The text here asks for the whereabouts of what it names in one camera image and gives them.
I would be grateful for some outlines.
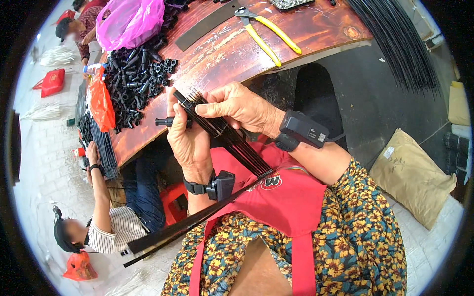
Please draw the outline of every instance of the wrinkled hand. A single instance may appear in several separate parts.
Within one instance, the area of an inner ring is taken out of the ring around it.
[[[238,82],[231,82],[210,91],[204,96],[209,104],[196,106],[202,117],[228,116],[234,129],[243,127],[249,132],[262,133],[270,138],[278,136],[285,112],[274,107],[262,97]]]
[[[167,94],[167,116],[174,116],[173,125],[168,128],[168,142],[182,167],[184,178],[188,182],[207,184],[212,173],[209,135],[196,122],[192,123],[191,129],[186,129],[187,114],[173,96],[175,91],[171,87]]]
[[[91,43],[91,41],[95,38],[95,31],[92,30],[91,32],[87,33],[84,39],[82,40],[82,45],[87,45]]]
[[[86,156],[89,159],[90,165],[96,164],[99,160],[99,150],[94,141],[90,141],[89,146],[87,146]]]

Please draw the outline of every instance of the plastic bottle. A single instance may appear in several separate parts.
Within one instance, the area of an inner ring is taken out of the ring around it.
[[[82,69],[82,72],[87,73],[90,76],[94,76],[95,73],[96,73],[96,70],[100,69],[101,66],[105,68],[107,66],[107,64],[106,63],[96,63],[96,64],[92,64],[92,65],[89,65],[89,66],[84,66],[84,68]]]

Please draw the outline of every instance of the red paper bag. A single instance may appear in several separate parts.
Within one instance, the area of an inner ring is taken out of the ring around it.
[[[89,255],[86,252],[74,253],[67,261],[67,270],[63,277],[75,281],[89,280],[97,278],[97,272],[89,263]]]
[[[33,86],[34,90],[41,89],[41,97],[47,97],[63,90],[64,69],[56,69],[46,73],[46,76]]]
[[[76,12],[75,11],[72,11],[70,9],[68,10],[65,10],[63,12],[63,14],[59,17],[58,21],[56,22],[56,24],[59,24],[59,22],[63,19],[63,18],[74,18],[74,16],[76,15]]]
[[[112,106],[112,100],[110,100],[110,94],[105,87],[102,76],[104,74],[104,67],[100,67],[92,82],[89,86],[91,91],[91,104],[90,109],[92,117],[103,133],[108,132],[111,128],[115,127],[115,112]]]

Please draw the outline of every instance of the striped shirt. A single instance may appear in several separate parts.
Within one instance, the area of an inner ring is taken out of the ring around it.
[[[127,243],[147,233],[135,212],[126,206],[110,209],[111,228],[114,234],[100,230],[92,219],[88,245],[99,253],[115,253],[127,248]]]

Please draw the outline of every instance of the wrist strap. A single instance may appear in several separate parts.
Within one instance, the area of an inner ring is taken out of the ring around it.
[[[288,136],[287,134],[280,133],[278,137],[275,139],[275,146],[280,150],[291,152],[298,147],[300,141],[293,139],[292,137]]]
[[[98,164],[95,163],[95,164],[93,164],[93,165],[91,165],[91,166],[89,167],[89,172],[91,172],[92,169],[99,169],[99,170],[100,170],[100,174],[101,174],[102,176],[105,176],[105,172],[104,172],[104,170],[103,170],[103,168],[102,168],[102,165],[98,165]]]
[[[214,178],[215,176],[216,176],[216,172],[214,171],[214,169],[212,169],[212,173],[210,175],[208,184],[210,183],[212,178]],[[186,181],[185,178],[183,178],[182,181],[184,183],[184,187],[186,188],[186,190],[189,191],[191,194],[199,195],[199,194],[206,193],[207,184],[198,184],[196,182],[188,182]]]

